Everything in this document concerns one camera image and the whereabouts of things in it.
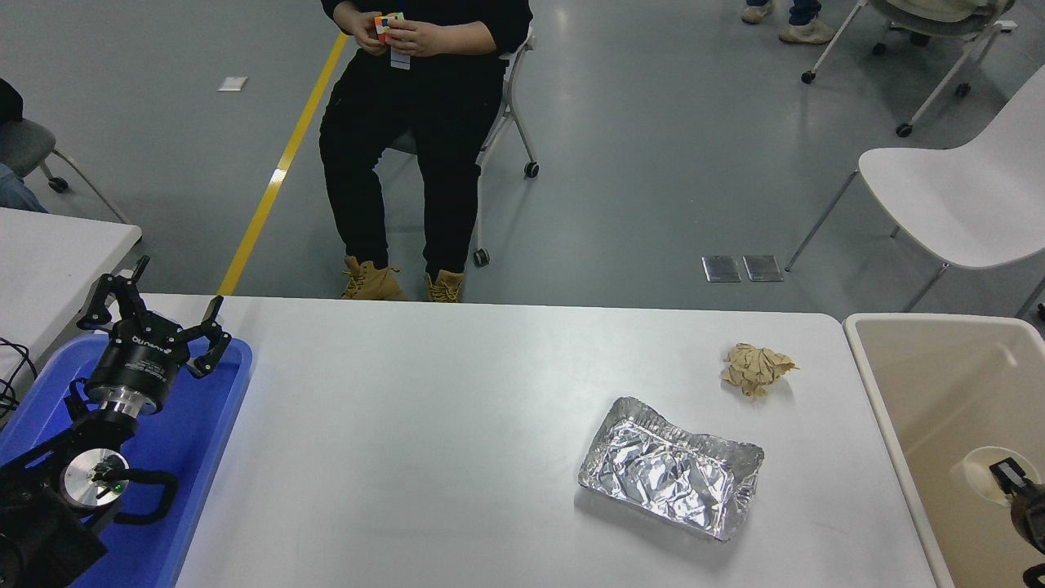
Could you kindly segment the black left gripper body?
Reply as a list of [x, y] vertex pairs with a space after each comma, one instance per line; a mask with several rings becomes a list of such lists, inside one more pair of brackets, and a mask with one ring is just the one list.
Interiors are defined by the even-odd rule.
[[180, 366], [188, 360], [187, 344], [171, 342], [179, 330], [178, 323], [159, 315], [149, 315], [142, 325], [131, 317], [119, 320], [88, 379], [89, 397], [119, 387], [145, 397], [168, 397]]

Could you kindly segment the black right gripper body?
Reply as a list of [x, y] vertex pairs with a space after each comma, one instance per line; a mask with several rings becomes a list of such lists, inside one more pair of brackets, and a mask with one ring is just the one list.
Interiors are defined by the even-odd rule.
[[1035, 550], [1044, 554], [1044, 487], [1024, 483], [1012, 488], [1011, 518], [1014, 528]]

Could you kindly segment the person's right hand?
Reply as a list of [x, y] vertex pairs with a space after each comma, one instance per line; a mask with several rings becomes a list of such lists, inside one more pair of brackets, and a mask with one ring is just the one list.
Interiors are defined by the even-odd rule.
[[354, 38], [363, 52], [370, 56], [382, 56], [388, 52], [388, 46], [377, 37], [374, 22], [381, 15], [381, 11], [361, 11], [353, 2], [343, 1], [336, 3], [331, 18], [344, 33]]

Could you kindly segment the person's left hand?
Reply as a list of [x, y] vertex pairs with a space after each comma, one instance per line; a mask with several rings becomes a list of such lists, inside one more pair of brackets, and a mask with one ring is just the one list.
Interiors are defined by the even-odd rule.
[[388, 44], [407, 56], [448, 55], [454, 48], [451, 30], [428, 22], [392, 20], [387, 29]]

